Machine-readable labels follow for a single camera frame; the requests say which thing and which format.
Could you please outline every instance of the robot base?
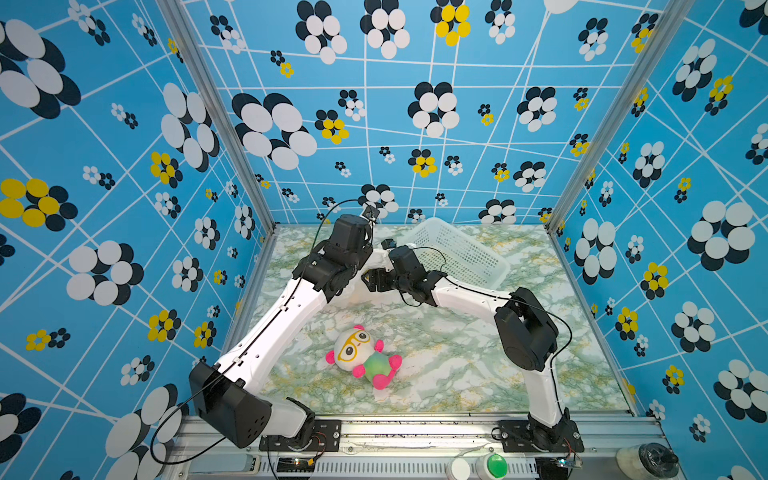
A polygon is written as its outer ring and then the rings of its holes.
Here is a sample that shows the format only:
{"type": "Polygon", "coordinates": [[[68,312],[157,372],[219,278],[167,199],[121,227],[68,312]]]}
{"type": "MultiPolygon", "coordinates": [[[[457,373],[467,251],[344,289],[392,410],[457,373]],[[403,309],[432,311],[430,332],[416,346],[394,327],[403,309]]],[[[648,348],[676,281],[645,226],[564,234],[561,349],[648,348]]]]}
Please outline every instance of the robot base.
{"type": "Polygon", "coordinates": [[[341,436],[341,420],[315,420],[314,429],[311,435],[316,433],[322,433],[326,436],[326,444],[322,443],[318,445],[317,441],[311,439],[310,444],[296,445],[294,439],[287,439],[279,435],[262,436],[259,442],[259,450],[266,452],[266,444],[270,444],[270,452],[322,452],[325,449],[326,452],[338,452],[339,451],[339,438],[341,436]]]}

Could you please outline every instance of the metal vent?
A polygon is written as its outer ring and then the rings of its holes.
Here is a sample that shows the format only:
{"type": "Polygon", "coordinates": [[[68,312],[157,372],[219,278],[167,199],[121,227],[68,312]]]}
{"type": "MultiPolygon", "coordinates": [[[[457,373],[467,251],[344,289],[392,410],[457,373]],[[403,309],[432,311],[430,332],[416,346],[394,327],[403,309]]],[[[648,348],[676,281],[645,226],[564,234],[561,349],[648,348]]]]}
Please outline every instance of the metal vent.
{"type": "MultiPolygon", "coordinates": [[[[467,458],[472,470],[470,478],[475,474],[476,457],[467,458]]],[[[506,478],[538,478],[536,461],[533,458],[507,458],[509,473],[506,478]]],[[[445,468],[447,458],[414,458],[407,461],[397,461],[390,458],[322,458],[315,467],[315,472],[280,472],[280,477],[313,478],[376,478],[377,480],[395,480],[399,478],[446,478],[445,468]]],[[[262,456],[261,466],[257,477],[272,478],[270,465],[266,456],[262,456]]]]}

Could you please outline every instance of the plush toy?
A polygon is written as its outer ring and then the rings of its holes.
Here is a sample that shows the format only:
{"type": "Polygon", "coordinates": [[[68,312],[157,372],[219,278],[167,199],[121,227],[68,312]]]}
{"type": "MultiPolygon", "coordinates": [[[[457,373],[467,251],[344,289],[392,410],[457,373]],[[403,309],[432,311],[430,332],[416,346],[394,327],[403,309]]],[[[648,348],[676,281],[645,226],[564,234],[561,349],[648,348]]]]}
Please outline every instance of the plush toy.
{"type": "Polygon", "coordinates": [[[329,364],[335,363],[342,370],[352,372],[355,378],[365,376],[377,390],[385,389],[402,365],[400,355],[382,353],[384,342],[374,340],[362,325],[342,332],[334,349],[326,355],[329,364]]]}

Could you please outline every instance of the pink toy arm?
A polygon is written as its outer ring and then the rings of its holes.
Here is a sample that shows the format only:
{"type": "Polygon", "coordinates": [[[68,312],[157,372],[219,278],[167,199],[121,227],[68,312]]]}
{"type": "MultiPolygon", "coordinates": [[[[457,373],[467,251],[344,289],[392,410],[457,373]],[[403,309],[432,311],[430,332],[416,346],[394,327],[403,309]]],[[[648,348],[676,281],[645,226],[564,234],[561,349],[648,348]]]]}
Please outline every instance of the pink toy arm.
{"type": "Polygon", "coordinates": [[[366,367],[363,365],[358,365],[352,370],[352,375],[356,379],[362,378],[366,374],[366,367]]]}

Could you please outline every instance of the black cable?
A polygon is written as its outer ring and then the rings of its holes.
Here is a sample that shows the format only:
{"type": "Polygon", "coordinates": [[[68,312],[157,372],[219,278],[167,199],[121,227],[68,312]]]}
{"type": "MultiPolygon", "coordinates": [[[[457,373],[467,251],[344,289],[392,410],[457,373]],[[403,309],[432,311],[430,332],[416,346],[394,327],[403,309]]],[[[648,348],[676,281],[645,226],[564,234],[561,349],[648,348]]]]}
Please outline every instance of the black cable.
{"type": "Polygon", "coordinates": [[[277,478],[277,473],[275,473],[275,468],[272,466],[272,459],[270,458],[270,440],[266,440],[266,461],[270,464],[270,470],[272,471],[272,476],[275,478],[275,480],[280,480],[277,478]]]}
{"type": "MultiPolygon", "coordinates": [[[[326,221],[326,219],[328,218],[328,215],[331,213],[331,210],[333,210],[334,208],[338,207],[338,206],[339,206],[339,205],[341,205],[341,204],[345,204],[345,203],[347,203],[347,202],[352,202],[352,201],[357,201],[357,199],[356,199],[356,198],[350,198],[350,199],[348,199],[348,200],[344,200],[343,202],[339,202],[339,203],[337,203],[337,204],[335,204],[335,205],[332,205],[332,206],[331,206],[331,207],[328,209],[328,213],[327,213],[326,215],[324,215],[324,216],[323,216],[323,219],[320,221],[320,226],[319,226],[319,227],[317,227],[317,232],[315,233],[315,238],[314,238],[314,240],[312,240],[312,246],[310,247],[310,252],[311,252],[311,251],[312,251],[312,250],[315,248],[315,243],[317,242],[317,236],[318,236],[318,235],[320,235],[320,229],[322,229],[322,228],[323,228],[323,224],[324,224],[324,222],[326,221]]],[[[293,289],[293,292],[291,292],[291,294],[288,296],[288,299],[287,299],[287,300],[286,300],[286,302],[283,304],[283,306],[286,306],[286,305],[288,304],[288,302],[289,302],[289,301],[290,301],[290,300],[293,298],[293,295],[294,295],[294,294],[296,293],[296,291],[299,289],[299,284],[301,283],[301,280],[302,280],[302,277],[303,277],[303,275],[304,275],[304,272],[306,271],[306,266],[307,266],[307,264],[308,264],[308,262],[307,262],[307,263],[304,263],[304,268],[302,269],[302,271],[301,271],[301,275],[299,276],[299,281],[298,281],[298,282],[296,282],[296,287],[293,289]]],[[[262,333],[264,333],[264,332],[266,331],[266,329],[267,329],[267,328],[268,328],[268,327],[269,327],[269,326],[272,324],[272,322],[273,322],[273,321],[274,321],[274,320],[277,318],[277,316],[279,316],[279,315],[280,315],[280,312],[282,312],[282,310],[281,310],[281,309],[278,309],[278,310],[277,310],[277,312],[275,313],[275,316],[273,316],[273,317],[272,317],[272,319],[271,319],[271,320],[270,320],[270,321],[269,321],[269,322],[268,322],[268,323],[267,323],[267,324],[264,326],[264,328],[263,328],[263,329],[261,329],[261,331],[260,331],[260,332],[259,332],[259,333],[256,335],[256,337],[255,337],[253,340],[251,340],[251,342],[248,344],[248,346],[246,346],[246,347],[245,347],[245,349],[243,350],[243,352],[242,352],[240,355],[238,355],[238,356],[237,356],[237,358],[238,358],[238,359],[241,359],[241,358],[243,358],[243,357],[244,357],[244,356],[245,356],[245,355],[248,353],[248,349],[249,349],[251,346],[253,346],[253,344],[254,344],[254,343],[255,343],[255,342],[256,342],[256,341],[259,339],[259,337],[261,336],[261,334],[262,334],[262,333]]],[[[222,372],[222,373],[221,373],[221,374],[220,374],[220,375],[219,375],[219,376],[218,376],[216,379],[214,379],[214,380],[212,380],[211,382],[209,382],[209,383],[206,383],[205,385],[203,385],[202,387],[200,387],[200,389],[199,389],[199,390],[197,390],[197,391],[196,391],[196,392],[195,392],[195,393],[194,393],[194,394],[193,394],[193,395],[192,395],[190,398],[188,398],[188,399],[184,400],[182,403],[180,403],[180,404],[179,404],[179,405],[176,407],[176,409],[175,409],[175,410],[174,410],[174,411],[173,411],[173,412],[172,412],[170,415],[168,415],[168,416],[165,418],[165,420],[163,420],[163,421],[160,423],[160,425],[158,425],[158,426],[157,426],[157,428],[156,428],[156,429],[155,429],[155,431],[154,431],[154,434],[152,435],[152,440],[150,440],[150,442],[149,442],[149,453],[150,453],[150,455],[152,455],[152,459],[153,459],[154,461],[156,461],[157,463],[159,463],[159,464],[161,464],[161,465],[180,465],[180,464],[182,464],[182,463],[190,462],[190,461],[192,461],[192,460],[196,459],[197,457],[199,457],[200,455],[204,454],[205,452],[207,452],[207,451],[211,450],[213,447],[215,447],[216,445],[220,444],[221,442],[223,442],[223,441],[224,441],[224,440],[227,438],[227,437],[221,437],[221,438],[220,438],[220,439],[218,439],[218,440],[217,440],[217,441],[216,441],[214,444],[212,444],[212,445],[210,445],[210,446],[206,447],[206,448],[205,448],[205,449],[204,449],[202,452],[199,452],[199,453],[197,453],[197,454],[195,454],[195,455],[192,455],[192,456],[191,456],[191,457],[189,457],[189,458],[185,458],[184,460],[179,460],[179,461],[177,461],[177,462],[166,462],[166,461],[160,460],[160,459],[159,459],[159,458],[158,458],[158,457],[157,457],[157,456],[154,454],[154,441],[155,441],[155,439],[157,438],[157,433],[160,431],[160,429],[162,429],[162,428],[163,428],[163,425],[165,425],[165,424],[166,424],[166,422],[167,422],[168,420],[170,420],[170,418],[171,418],[171,417],[173,417],[173,416],[176,414],[176,412],[178,412],[178,411],[181,409],[181,407],[182,407],[182,406],[185,406],[185,405],[187,405],[189,402],[191,402],[191,401],[192,401],[192,399],[194,399],[196,396],[200,395],[200,394],[201,394],[201,393],[202,393],[202,392],[203,392],[205,389],[208,389],[208,388],[210,388],[210,387],[212,387],[212,386],[216,385],[216,383],[217,383],[217,382],[219,382],[220,380],[222,380],[222,379],[224,378],[224,374],[226,374],[226,373],[227,373],[227,372],[228,372],[228,371],[229,371],[229,370],[230,370],[230,369],[231,369],[233,366],[235,366],[235,364],[236,364],[235,362],[232,362],[232,364],[230,364],[230,365],[229,365],[229,366],[228,366],[228,367],[227,367],[227,368],[226,368],[226,369],[225,369],[225,370],[224,370],[224,371],[223,371],[223,372],[222,372]]]]}
{"type": "MultiPolygon", "coordinates": [[[[442,261],[443,261],[443,263],[442,263],[442,265],[440,266],[440,271],[442,272],[442,268],[443,268],[443,267],[444,267],[444,266],[447,264],[447,262],[448,262],[448,261],[447,261],[447,259],[445,258],[445,255],[443,255],[443,253],[442,253],[440,250],[438,250],[438,249],[436,249],[436,248],[432,248],[432,247],[416,247],[416,248],[414,248],[414,249],[412,249],[412,250],[417,250],[417,249],[419,249],[419,248],[429,248],[430,250],[434,250],[435,252],[439,253],[439,254],[442,256],[442,261]]],[[[453,283],[453,285],[456,285],[457,287],[459,287],[459,288],[462,288],[462,289],[464,289],[464,290],[469,290],[470,292],[479,293],[480,295],[490,296],[491,298],[496,298],[496,299],[499,299],[499,300],[513,300],[512,298],[505,298],[505,297],[503,297],[503,296],[496,296],[496,295],[491,295],[490,293],[486,293],[486,292],[479,292],[479,291],[477,291],[477,290],[473,290],[473,289],[471,289],[471,288],[467,288],[466,286],[463,286],[463,285],[459,285],[458,283],[454,283],[454,282],[452,282],[452,281],[451,281],[451,279],[449,279],[447,276],[445,277],[445,279],[446,279],[446,280],[448,280],[450,283],[453,283]]],[[[572,340],[573,340],[573,338],[574,338],[574,333],[573,333],[573,330],[571,330],[571,326],[570,326],[570,325],[568,325],[568,322],[566,322],[565,320],[563,320],[563,319],[562,319],[562,318],[560,318],[559,316],[555,315],[554,313],[552,313],[552,312],[550,312],[550,311],[548,311],[548,310],[544,310],[544,309],[543,309],[543,308],[541,308],[540,306],[531,305],[530,303],[526,303],[526,302],[523,302],[523,301],[521,301],[521,300],[517,300],[517,299],[514,299],[514,301],[515,301],[516,303],[522,303],[523,305],[527,305],[527,306],[530,306],[531,308],[535,308],[535,309],[537,309],[537,310],[541,310],[542,312],[544,312],[544,313],[547,313],[548,315],[552,315],[554,318],[556,318],[556,319],[560,320],[561,322],[563,322],[563,325],[565,325],[565,328],[567,328],[567,329],[568,329],[568,341],[565,343],[565,345],[563,345],[563,346],[562,346],[562,348],[560,348],[560,349],[559,349],[559,350],[558,350],[558,351],[557,351],[557,352],[556,352],[556,353],[555,353],[555,354],[552,356],[552,361],[551,361],[551,363],[552,363],[552,364],[554,364],[554,359],[556,359],[556,358],[558,357],[558,355],[560,355],[560,352],[562,352],[563,350],[565,350],[565,349],[566,349],[566,347],[568,347],[569,345],[571,345],[571,341],[572,341],[572,340]]],[[[550,374],[551,374],[551,376],[552,376],[552,385],[554,386],[554,399],[555,399],[555,401],[556,401],[556,402],[557,402],[557,404],[558,404],[558,410],[560,410],[560,415],[563,415],[563,408],[562,408],[562,406],[560,405],[560,397],[558,396],[557,381],[556,381],[556,380],[555,380],[555,378],[554,378],[554,370],[552,370],[552,369],[549,369],[549,372],[550,372],[550,374]]]]}

